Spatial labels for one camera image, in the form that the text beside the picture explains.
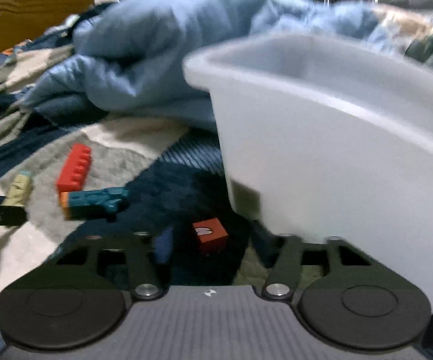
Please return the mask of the beige carved toy figure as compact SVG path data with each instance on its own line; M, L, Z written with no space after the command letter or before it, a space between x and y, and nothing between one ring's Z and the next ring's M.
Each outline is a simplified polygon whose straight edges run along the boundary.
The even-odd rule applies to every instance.
M25 207L33 189L33 178L30 172L21 171L13 179L2 202L3 206Z

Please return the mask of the red cube block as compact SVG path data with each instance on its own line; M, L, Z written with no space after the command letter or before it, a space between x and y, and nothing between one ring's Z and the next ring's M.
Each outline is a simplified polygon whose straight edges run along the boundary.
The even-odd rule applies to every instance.
M203 250L212 250L225 245L228 233L218 218L193 224Z

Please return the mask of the teal orange toy figure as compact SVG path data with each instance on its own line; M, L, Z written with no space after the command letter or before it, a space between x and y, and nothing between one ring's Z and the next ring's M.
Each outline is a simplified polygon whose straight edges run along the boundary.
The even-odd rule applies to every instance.
M64 192L60 206L67 219L108 219L125 211L130 205L130 192L125 187Z

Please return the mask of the red toy brick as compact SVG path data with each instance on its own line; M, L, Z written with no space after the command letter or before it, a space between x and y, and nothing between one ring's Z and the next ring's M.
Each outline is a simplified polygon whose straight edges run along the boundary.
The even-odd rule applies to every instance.
M74 144L55 183L57 193L82 191L91 162L91 148L80 143Z

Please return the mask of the patchwork knitted blanket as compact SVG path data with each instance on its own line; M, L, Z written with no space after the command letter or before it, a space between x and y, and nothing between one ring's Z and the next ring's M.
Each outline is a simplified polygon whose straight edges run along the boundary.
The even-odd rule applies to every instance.
M49 52L47 70L61 63L73 54L65 37L79 17L0 57L0 69L43 51ZM92 151L86 187L126 186L136 197L130 214L138 218L140 232L167 229L188 214L230 216L215 121L206 129L168 117L106 112L84 124L60 124L21 106L41 75L17 88L0 86L0 192L21 171L33 178L27 224L0 228L0 289L91 230L118 232L116 223L70 222L63 217L55 181L76 143ZM0 336L0 351L3 347Z

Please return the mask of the white plastic bin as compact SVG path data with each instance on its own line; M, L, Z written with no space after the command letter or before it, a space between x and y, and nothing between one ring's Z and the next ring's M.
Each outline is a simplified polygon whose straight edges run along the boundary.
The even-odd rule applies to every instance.
M344 37L273 33L190 53L233 209L275 234L337 236L433 308L433 72Z

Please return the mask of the light blue quilt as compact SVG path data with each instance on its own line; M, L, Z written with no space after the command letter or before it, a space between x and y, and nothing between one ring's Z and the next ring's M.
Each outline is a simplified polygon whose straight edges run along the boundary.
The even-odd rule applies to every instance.
M314 0L121 0L95 7L68 28L73 54L46 70L21 106L60 124L106 112L179 119L211 129L206 94L187 85L190 52L263 33L343 35L395 52L397 25L371 2Z

